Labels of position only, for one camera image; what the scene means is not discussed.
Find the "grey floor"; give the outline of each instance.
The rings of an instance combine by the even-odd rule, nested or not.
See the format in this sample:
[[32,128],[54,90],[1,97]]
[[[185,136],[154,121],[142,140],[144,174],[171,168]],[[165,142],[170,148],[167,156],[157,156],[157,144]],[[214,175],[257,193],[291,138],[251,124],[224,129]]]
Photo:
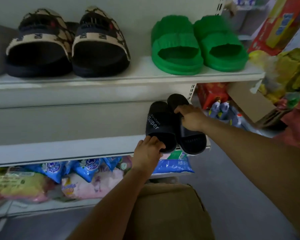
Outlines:
[[[293,227],[214,143],[191,157],[195,174],[179,181],[191,184],[212,219],[216,240],[296,240]],[[8,219],[0,240],[64,240],[90,208]]]

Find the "green slide sandal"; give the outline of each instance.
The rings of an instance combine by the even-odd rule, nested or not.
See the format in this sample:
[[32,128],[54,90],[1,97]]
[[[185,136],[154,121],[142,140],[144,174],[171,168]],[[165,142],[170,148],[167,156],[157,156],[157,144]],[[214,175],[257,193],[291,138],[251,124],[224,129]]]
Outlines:
[[248,54],[223,17],[204,16],[193,29],[207,67],[222,72],[244,69]]
[[195,75],[203,58],[192,23],[185,16],[169,15],[151,32],[152,61],[162,71],[174,75]]

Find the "human hand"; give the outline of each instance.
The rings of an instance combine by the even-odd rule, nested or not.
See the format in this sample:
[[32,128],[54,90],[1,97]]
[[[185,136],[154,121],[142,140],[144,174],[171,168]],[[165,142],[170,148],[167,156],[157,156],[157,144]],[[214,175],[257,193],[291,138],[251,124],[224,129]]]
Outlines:
[[156,136],[146,136],[134,150],[131,169],[142,171],[149,178],[162,157],[159,151],[164,148],[166,146]]
[[179,105],[174,113],[183,115],[182,125],[190,131],[202,131],[203,123],[207,119],[202,110],[192,104]]

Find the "black slide sandal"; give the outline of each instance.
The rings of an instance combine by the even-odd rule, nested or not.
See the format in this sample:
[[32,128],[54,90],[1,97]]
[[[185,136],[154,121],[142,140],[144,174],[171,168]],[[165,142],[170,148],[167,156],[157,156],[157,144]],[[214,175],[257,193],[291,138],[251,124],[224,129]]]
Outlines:
[[[181,94],[172,94],[168,98],[168,106],[173,112],[179,105],[188,105],[188,100]],[[191,131],[182,125],[182,114],[175,115],[176,140],[181,150],[190,156],[195,156],[204,151],[207,146],[206,135],[199,131]]]
[[15,77],[52,77],[72,71],[74,34],[61,16],[39,8],[24,16],[6,50],[6,72]]
[[115,20],[88,7],[72,46],[73,72],[81,77],[114,76],[130,64],[130,53]]
[[145,128],[147,136],[156,136],[165,145],[162,153],[171,153],[177,147],[176,136],[173,129],[173,114],[168,104],[163,101],[154,102],[149,109],[147,124]]

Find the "forearm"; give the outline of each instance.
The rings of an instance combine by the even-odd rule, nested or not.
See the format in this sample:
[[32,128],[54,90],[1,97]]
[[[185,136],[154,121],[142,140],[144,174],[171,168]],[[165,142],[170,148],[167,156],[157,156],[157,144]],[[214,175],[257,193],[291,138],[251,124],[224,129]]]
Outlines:
[[122,239],[130,214],[148,176],[131,169],[68,237],[68,240]]
[[211,118],[202,131],[300,230],[300,149]]

